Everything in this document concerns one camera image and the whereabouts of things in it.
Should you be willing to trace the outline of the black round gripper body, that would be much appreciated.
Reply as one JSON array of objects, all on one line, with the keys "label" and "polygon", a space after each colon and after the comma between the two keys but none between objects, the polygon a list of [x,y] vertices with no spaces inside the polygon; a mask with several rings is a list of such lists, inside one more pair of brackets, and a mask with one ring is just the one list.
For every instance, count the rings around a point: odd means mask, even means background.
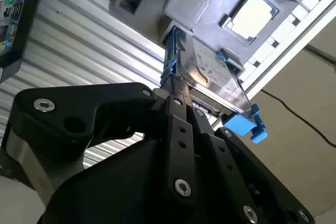
[{"label": "black round gripper body", "polygon": [[235,223],[193,145],[136,143],[61,185],[40,223]]}]

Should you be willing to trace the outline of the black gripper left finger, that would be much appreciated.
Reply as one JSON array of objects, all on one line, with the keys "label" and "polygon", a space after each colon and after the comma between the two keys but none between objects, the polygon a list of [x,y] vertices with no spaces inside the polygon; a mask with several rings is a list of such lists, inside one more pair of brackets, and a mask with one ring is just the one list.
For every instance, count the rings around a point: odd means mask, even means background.
[{"label": "black gripper left finger", "polygon": [[4,136],[4,169],[51,200],[69,179],[144,141],[193,145],[179,77],[157,90],[134,83],[27,89],[15,98]]}]

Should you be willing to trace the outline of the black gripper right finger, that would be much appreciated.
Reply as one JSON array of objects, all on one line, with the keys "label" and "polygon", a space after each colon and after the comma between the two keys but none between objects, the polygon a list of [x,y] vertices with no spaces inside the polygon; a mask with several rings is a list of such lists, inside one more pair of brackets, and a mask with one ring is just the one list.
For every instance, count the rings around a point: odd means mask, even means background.
[{"label": "black gripper right finger", "polygon": [[214,131],[192,106],[183,84],[187,121],[196,138],[199,205],[185,223],[314,223],[307,208],[229,129]]}]

